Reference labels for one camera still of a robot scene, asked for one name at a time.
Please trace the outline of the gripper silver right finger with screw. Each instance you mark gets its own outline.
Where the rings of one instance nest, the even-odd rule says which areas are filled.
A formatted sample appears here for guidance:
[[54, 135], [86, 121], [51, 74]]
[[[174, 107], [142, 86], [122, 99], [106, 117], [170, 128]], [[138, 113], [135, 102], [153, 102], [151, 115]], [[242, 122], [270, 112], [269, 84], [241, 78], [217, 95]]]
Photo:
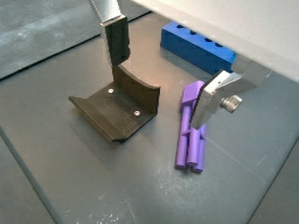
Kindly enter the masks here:
[[273, 70], [248, 57], [238, 55], [232, 66], [233, 73], [222, 70], [201, 88], [191, 126], [198, 130], [211, 116], [226, 109], [233, 113], [242, 103], [240, 94], [257, 88]]

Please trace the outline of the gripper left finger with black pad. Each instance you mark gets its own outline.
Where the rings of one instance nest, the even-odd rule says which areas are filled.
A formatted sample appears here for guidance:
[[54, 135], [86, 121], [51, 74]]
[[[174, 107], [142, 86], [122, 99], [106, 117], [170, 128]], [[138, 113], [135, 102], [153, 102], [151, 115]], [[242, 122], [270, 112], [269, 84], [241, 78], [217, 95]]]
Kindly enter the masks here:
[[119, 9], [118, 0], [89, 0], [106, 39], [110, 64], [121, 65], [130, 58], [129, 21]]

